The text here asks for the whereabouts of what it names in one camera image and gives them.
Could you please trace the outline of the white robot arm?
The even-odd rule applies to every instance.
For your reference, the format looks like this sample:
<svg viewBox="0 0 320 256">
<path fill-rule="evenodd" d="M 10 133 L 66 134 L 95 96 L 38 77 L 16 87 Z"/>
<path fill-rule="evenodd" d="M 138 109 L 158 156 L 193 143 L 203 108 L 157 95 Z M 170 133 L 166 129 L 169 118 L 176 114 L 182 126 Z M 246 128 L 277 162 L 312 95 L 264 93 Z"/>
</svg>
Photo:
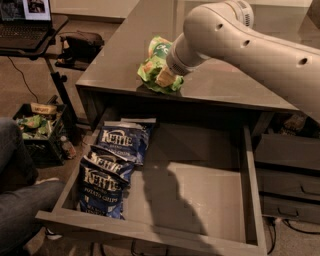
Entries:
<svg viewBox="0 0 320 256">
<path fill-rule="evenodd" d="M 185 17 L 156 77 L 172 84 L 210 58 L 227 62 L 320 121 L 320 50 L 252 29 L 253 11 L 244 0 L 208 3 Z"/>
</svg>

